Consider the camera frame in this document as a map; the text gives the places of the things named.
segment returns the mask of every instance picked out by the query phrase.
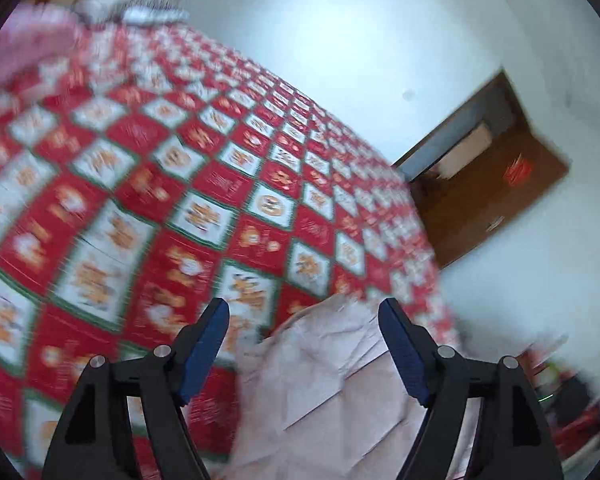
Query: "patterned blanket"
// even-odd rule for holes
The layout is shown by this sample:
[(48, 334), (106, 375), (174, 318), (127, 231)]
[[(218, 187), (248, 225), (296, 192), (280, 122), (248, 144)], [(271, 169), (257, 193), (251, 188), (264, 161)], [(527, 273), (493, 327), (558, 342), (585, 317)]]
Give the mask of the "patterned blanket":
[[(231, 307), (186, 409), (211, 470), (238, 423), (234, 355), (334, 292), (455, 332), (403, 179), (256, 62), (185, 25), (107, 25), (0, 92), (0, 444), (30, 478), (94, 354), (170, 342)], [(142, 407), (130, 416), (157, 478)]]

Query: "silver bolt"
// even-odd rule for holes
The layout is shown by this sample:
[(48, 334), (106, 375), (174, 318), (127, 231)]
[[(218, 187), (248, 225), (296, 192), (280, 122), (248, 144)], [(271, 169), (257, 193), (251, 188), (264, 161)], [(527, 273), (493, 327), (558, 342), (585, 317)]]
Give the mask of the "silver bolt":
[(511, 357), (510, 355), (506, 356), (502, 363), (509, 368), (510, 370), (515, 370), (518, 368), (518, 360), (515, 357)]
[(156, 357), (167, 357), (171, 353), (171, 347), (169, 345), (160, 345), (154, 348), (154, 355)]
[(91, 358), (91, 360), (89, 361), (89, 364), (93, 368), (100, 368), (104, 364), (104, 361), (105, 361), (105, 359), (103, 356), (96, 355)]
[(451, 346), (442, 345), (438, 347), (438, 354), (440, 355), (440, 357), (443, 357), (445, 359), (451, 359), (454, 355), (456, 355), (456, 351), (453, 348), (451, 348)]

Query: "white wall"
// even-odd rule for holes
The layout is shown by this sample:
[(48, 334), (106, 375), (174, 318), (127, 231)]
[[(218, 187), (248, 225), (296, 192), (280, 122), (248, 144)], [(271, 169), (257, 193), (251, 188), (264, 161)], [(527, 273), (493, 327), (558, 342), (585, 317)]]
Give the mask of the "white wall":
[[(600, 390), (600, 23), (585, 0), (185, 0), (395, 160), (503, 66), (568, 177), (442, 273), (483, 357), (542, 333)], [(414, 99), (401, 94), (412, 89)], [(571, 108), (565, 108), (569, 94)]]

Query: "pink pillow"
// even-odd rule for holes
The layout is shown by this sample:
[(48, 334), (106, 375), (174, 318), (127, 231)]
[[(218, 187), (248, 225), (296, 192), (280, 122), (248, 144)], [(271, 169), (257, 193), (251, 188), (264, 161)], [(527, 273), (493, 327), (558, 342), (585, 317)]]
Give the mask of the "pink pillow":
[(19, 4), (0, 30), (0, 86), (44, 57), (69, 52), (81, 31), (78, 17), (62, 7)]

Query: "blue gripper pad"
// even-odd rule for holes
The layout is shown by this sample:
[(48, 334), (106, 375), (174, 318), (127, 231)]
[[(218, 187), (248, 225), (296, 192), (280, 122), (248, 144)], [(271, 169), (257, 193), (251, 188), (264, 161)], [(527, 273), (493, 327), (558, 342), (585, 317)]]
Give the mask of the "blue gripper pad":
[(388, 300), (384, 300), (378, 308), (378, 324), (407, 393), (425, 406), (430, 393), (424, 364)]
[(178, 395), (184, 404), (188, 404), (191, 397), (200, 393), (228, 327), (229, 305), (221, 300), (185, 361), (184, 379), (178, 390)]

